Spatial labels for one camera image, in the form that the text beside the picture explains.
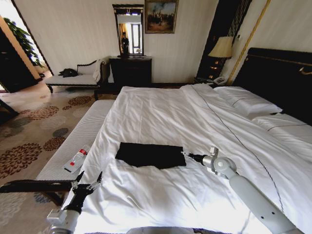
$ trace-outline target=white upholstered bench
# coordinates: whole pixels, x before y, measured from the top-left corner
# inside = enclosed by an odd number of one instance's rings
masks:
[[[53,93],[52,86],[70,86],[70,87],[94,87],[98,88],[103,84],[108,83],[108,77],[110,75],[110,64],[108,59],[100,64],[100,79],[98,82],[93,78],[93,72],[96,69],[97,61],[93,61],[89,64],[78,64],[77,72],[80,74],[76,77],[62,77],[62,76],[51,76],[44,79],[45,84],[50,89],[50,92]]]
[[[70,191],[71,181],[75,180],[79,170],[73,174],[63,169],[85,144],[92,146],[103,125],[106,115],[115,100],[99,100],[93,103],[67,139],[50,158],[36,180],[15,180],[0,187],[0,193],[41,192],[56,205],[63,203],[64,193]]]

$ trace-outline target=black headboard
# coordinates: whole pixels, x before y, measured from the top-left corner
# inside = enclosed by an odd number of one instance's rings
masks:
[[[250,48],[232,86],[240,86],[312,125],[312,53]]]

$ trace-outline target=picture frame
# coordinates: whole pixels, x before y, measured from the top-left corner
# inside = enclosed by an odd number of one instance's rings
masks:
[[[175,33],[179,0],[145,0],[145,33]]]

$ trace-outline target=black bag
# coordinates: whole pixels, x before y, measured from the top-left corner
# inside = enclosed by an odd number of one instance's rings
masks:
[[[63,77],[76,77],[76,76],[78,76],[78,73],[74,69],[65,68],[63,71],[59,72],[59,76],[63,76]]]
[[[120,143],[116,159],[135,167],[155,166],[158,169],[186,166],[183,147]]]

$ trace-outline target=white pillow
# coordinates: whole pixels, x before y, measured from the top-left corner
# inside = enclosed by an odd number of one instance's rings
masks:
[[[214,90],[243,116],[279,113],[281,108],[241,87],[216,87]]]
[[[275,136],[308,163],[312,163],[312,127],[286,114],[256,117],[253,122]]]
[[[77,65],[77,72],[78,74],[93,74],[96,70],[96,60],[89,63],[89,64],[78,64]]]

